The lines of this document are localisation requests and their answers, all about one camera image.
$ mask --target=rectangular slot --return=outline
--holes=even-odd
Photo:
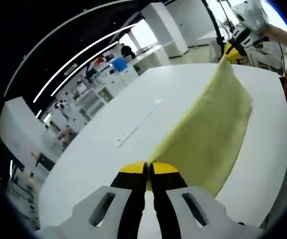
[[[91,215],[89,219],[89,223],[94,227],[100,228],[102,221],[110,207],[111,203],[115,198],[114,193],[107,193],[101,199],[100,203],[98,204],[97,208],[94,210],[94,213]]]
[[[152,104],[142,107],[134,116],[132,116],[132,124],[128,126],[123,134],[116,140],[116,146],[121,147],[127,139],[135,133],[137,129],[152,115],[152,113],[159,107],[161,100],[155,100]]]
[[[193,196],[190,193],[185,193],[182,196],[183,196],[183,199],[185,200],[185,202],[187,203],[190,211],[192,212],[193,217],[196,220],[197,226],[199,228],[201,228],[201,227],[204,227],[205,225],[207,225],[206,222],[208,220],[202,216],[202,214],[204,215],[204,213],[200,212],[200,210],[202,210],[202,209],[201,209],[200,205],[195,200],[192,199]]]

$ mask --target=led light strip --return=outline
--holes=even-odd
[[[87,46],[85,49],[83,49],[82,51],[80,51],[79,53],[77,53],[75,56],[73,56],[69,61],[67,61],[61,68],[58,69],[58,71],[56,71],[56,73],[46,82],[46,84],[43,86],[43,88],[38,92],[37,96],[35,97],[35,99],[33,100],[33,103],[35,103],[38,98],[40,97],[40,95],[43,93],[43,91],[46,89],[46,87],[52,82],[52,80],[54,80],[54,78],[66,67],[68,66],[70,63],[72,63],[73,60],[75,60],[77,57],[79,57],[81,54],[83,54],[85,51],[87,51],[89,48],[93,47],[94,45],[96,45],[97,43],[105,40],[106,38],[118,33],[118,32],[121,32],[123,30],[126,30],[128,28],[131,28],[133,26],[135,26],[135,24],[132,24],[132,25],[129,25],[129,26],[126,26],[126,27],[123,27],[121,29],[118,29],[112,33],[109,33],[108,35],[100,38],[99,40],[93,42],[92,44],[90,44],[89,46]]]
[[[19,72],[19,70],[21,69],[21,67],[23,66],[23,64],[25,63],[25,61],[31,56],[31,54],[40,46],[40,44],[42,44],[48,37],[50,37],[53,33],[55,33],[58,29],[60,29],[61,27],[65,26],[66,24],[70,23],[71,21],[83,16],[83,15],[86,15],[92,11],[95,11],[97,9],[100,9],[100,8],[103,8],[103,7],[106,7],[106,6],[111,6],[111,5],[114,5],[114,4],[118,4],[118,3],[123,3],[123,2],[127,2],[127,1],[135,1],[135,0],[118,0],[118,1],[113,1],[113,2],[109,2],[109,3],[106,3],[106,4],[103,4],[103,5],[99,5],[99,6],[96,6],[92,9],[89,9],[89,10],[86,10],[86,11],[83,11],[82,13],[72,17],[71,19],[65,21],[64,23],[62,23],[61,25],[59,25],[58,27],[56,27],[54,30],[52,30],[50,33],[48,33],[46,36],[43,37],[43,39],[41,39],[32,49],[31,51],[24,57],[24,59],[22,60],[22,62],[20,63],[20,65],[18,66],[18,68],[16,69],[16,71],[14,72],[11,80],[9,81],[8,83],[8,86],[4,92],[4,97],[6,96],[15,76],[17,75],[17,73]]]
[[[9,175],[12,176],[12,170],[13,170],[13,160],[10,161],[9,165]]]
[[[39,117],[40,113],[42,113],[42,110],[39,110],[39,112],[38,112],[37,115],[36,115],[36,118]]]
[[[113,44],[110,44],[109,46],[105,47],[103,50],[97,52],[95,55],[93,55],[91,58],[89,58],[87,61],[85,61],[83,64],[81,64],[79,67],[77,67],[72,73],[70,73],[69,76],[66,77],[65,80],[63,80],[62,83],[60,83],[60,85],[56,88],[56,90],[53,91],[53,93],[50,96],[54,96],[56,94],[56,92],[66,83],[66,81],[69,80],[69,78],[71,78],[76,72],[78,72],[82,67],[84,67],[88,62],[90,62],[91,60],[93,60],[96,56],[100,55],[101,53],[107,51],[109,48],[111,48],[112,46],[116,45],[118,42],[114,42]]]

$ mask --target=yellow cloth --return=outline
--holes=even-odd
[[[157,146],[148,164],[169,163],[189,186],[216,196],[238,157],[250,112],[251,97],[225,55],[205,91]]]

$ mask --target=white table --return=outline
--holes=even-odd
[[[219,28],[219,31],[221,33],[221,36],[224,37],[225,40],[229,40],[232,36],[231,33],[227,33],[223,28]],[[197,46],[199,45],[209,45],[212,42],[216,42],[217,41],[217,32],[215,30],[208,32],[207,34],[200,36],[197,39]]]
[[[127,65],[128,67],[138,66],[144,72],[149,68],[171,65],[171,63],[164,48],[158,45],[138,55]]]
[[[147,160],[216,68],[217,64],[211,63],[152,68],[114,98],[50,172],[39,195],[41,226],[63,222],[76,203],[99,186],[110,185],[124,165]],[[233,68],[253,98],[253,110],[239,156],[216,199],[235,221],[259,226],[279,193],[287,167],[287,105],[275,73],[248,66]],[[155,100],[161,100],[159,106],[117,147],[118,138],[143,121]],[[152,196],[146,193],[146,197],[150,200],[146,201],[139,238],[160,238]],[[147,225],[150,229],[142,233]]]

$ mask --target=blue object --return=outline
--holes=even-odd
[[[124,69],[127,68],[127,64],[123,60],[123,58],[119,57],[116,60],[112,61],[112,65],[118,72],[122,72]]]

